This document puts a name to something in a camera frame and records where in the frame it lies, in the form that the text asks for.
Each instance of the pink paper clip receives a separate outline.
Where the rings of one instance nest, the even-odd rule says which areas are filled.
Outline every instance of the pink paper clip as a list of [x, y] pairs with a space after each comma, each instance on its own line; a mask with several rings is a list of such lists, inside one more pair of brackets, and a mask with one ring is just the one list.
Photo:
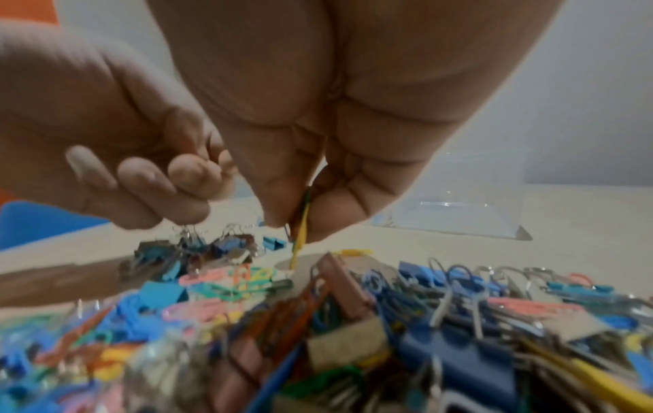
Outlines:
[[488, 304], [529, 317], [554, 317], [570, 312], [585, 312], [585, 309], [578, 304], [543, 303], [519, 298], [490, 297]]
[[573, 272], [569, 274], [567, 278], [572, 284], [578, 284], [590, 288], [596, 285], [596, 283], [590, 276], [586, 276], [585, 274], [580, 274], [577, 272]]
[[220, 267], [211, 268], [204, 273], [199, 274], [186, 274], [179, 279], [179, 285], [189, 286], [193, 284], [200, 284], [202, 282], [217, 282], [233, 276], [235, 279], [241, 278], [249, 280], [251, 277], [250, 265], [243, 264], [237, 267]]
[[171, 305], [163, 310], [162, 315], [166, 321], [196, 320], [199, 323], [208, 323], [215, 317], [232, 311], [243, 311], [242, 303], [227, 303], [219, 298], [212, 298]]

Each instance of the person's right hand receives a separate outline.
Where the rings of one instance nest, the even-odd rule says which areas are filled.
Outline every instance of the person's right hand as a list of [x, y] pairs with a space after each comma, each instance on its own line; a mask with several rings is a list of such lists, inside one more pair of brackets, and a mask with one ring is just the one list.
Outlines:
[[128, 229], [189, 225], [230, 195], [232, 166], [192, 95], [128, 46], [0, 21], [3, 190]]
[[561, 0], [148, 0], [265, 220], [309, 241], [405, 192]]

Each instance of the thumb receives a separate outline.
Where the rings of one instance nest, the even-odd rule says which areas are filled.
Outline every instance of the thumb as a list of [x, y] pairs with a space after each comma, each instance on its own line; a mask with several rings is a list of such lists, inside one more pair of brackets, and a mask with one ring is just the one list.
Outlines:
[[209, 159], [214, 127], [183, 84], [127, 45], [104, 42], [101, 51], [136, 108], [176, 151]]

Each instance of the gray wall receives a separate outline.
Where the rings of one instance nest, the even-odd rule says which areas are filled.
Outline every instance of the gray wall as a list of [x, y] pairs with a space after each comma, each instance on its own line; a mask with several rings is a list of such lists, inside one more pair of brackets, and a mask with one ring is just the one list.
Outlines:
[[[56, 0], [64, 25], [112, 35], [174, 73], [142, 0]], [[568, 0], [448, 150], [535, 149], [530, 182], [653, 185], [653, 1]]]

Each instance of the person's left hand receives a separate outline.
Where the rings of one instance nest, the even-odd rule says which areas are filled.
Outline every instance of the person's left hand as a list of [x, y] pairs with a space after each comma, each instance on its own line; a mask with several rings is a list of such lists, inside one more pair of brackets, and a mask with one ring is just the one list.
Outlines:
[[0, 22], [0, 188], [127, 229], [201, 222], [233, 190], [217, 130], [126, 45]]

